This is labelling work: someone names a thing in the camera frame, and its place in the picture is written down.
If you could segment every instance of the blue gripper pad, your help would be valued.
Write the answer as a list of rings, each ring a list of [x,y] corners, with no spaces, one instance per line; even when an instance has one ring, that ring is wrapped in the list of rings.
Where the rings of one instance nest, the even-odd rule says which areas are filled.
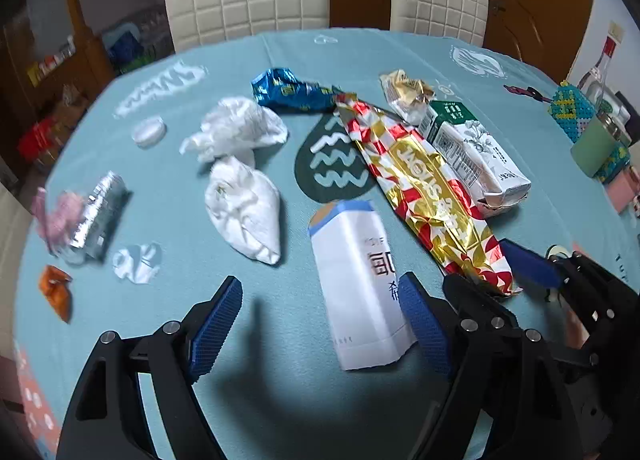
[[[562,276],[551,260],[546,260],[506,238],[499,243],[514,275],[544,288],[560,288]]]
[[[242,306],[242,283],[233,280],[191,342],[189,374],[193,382],[208,374]]]
[[[449,376],[451,362],[448,339],[419,289],[422,289],[422,285],[413,274],[403,274],[398,281],[400,308],[409,320],[429,365],[436,372]]]

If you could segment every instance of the green and white carton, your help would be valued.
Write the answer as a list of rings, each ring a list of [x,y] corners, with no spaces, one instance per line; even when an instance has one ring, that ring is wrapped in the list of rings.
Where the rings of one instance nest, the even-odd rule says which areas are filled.
[[[430,101],[418,132],[454,169],[485,217],[527,196],[529,179],[463,103]]]

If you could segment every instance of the orange wrapper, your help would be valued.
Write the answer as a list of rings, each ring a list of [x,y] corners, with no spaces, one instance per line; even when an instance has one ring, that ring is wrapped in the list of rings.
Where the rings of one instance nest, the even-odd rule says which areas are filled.
[[[394,114],[350,94],[338,95],[336,106],[394,211],[442,268],[503,295],[519,291],[498,240],[441,154]]]
[[[49,304],[65,323],[69,322],[71,312],[71,294],[66,284],[71,276],[53,265],[47,265],[40,277],[39,288]]]

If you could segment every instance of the crumpled aluminum foil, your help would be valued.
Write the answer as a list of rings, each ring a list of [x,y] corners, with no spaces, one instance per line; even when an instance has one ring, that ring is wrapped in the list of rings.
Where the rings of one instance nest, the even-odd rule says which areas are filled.
[[[98,182],[86,199],[81,221],[63,253],[67,263],[79,265],[87,256],[94,260],[103,257],[127,193],[124,180],[113,171]]]

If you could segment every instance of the metal screw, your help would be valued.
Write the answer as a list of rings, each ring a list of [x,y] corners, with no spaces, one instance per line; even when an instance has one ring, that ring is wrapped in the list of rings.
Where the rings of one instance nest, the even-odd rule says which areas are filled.
[[[165,334],[175,334],[180,329],[180,323],[177,321],[168,321],[162,325],[162,331]]]
[[[542,335],[540,335],[540,332],[533,328],[530,328],[529,330],[524,332],[524,335],[526,335],[527,339],[533,343],[537,343],[538,341],[540,341],[540,339],[542,339]]]
[[[462,329],[467,332],[475,332],[478,330],[478,323],[476,323],[473,319],[463,319],[460,321],[460,326]]]
[[[113,330],[107,330],[105,333],[103,333],[100,336],[100,342],[108,345],[115,338],[116,338],[116,332],[114,332]]]

